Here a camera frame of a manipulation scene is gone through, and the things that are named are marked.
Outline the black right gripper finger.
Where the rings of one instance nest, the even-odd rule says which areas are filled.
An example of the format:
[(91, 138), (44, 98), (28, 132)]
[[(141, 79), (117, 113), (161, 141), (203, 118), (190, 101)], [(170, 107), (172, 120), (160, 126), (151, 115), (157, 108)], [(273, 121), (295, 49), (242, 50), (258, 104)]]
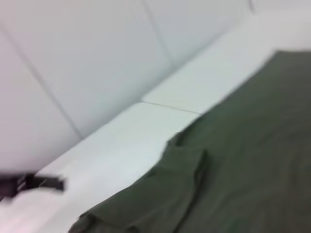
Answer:
[(0, 197), (14, 198), (20, 192), (49, 188), (65, 190), (65, 180), (56, 176), (41, 176), (36, 173), (11, 173), (0, 175)]

